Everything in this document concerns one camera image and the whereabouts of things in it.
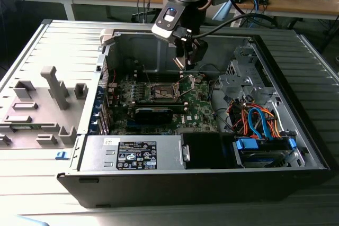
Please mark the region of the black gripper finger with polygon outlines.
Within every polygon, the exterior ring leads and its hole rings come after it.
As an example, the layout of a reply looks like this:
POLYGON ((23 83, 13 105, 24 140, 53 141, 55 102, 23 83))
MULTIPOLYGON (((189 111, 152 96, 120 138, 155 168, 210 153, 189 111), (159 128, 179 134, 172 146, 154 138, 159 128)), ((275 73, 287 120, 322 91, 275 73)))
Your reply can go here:
POLYGON ((193 39, 184 44, 185 65, 186 68, 193 68, 201 61, 208 49, 208 43, 201 39, 193 39))
POLYGON ((182 40, 175 40, 174 45, 176 47, 175 56, 186 57, 186 42, 182 40))

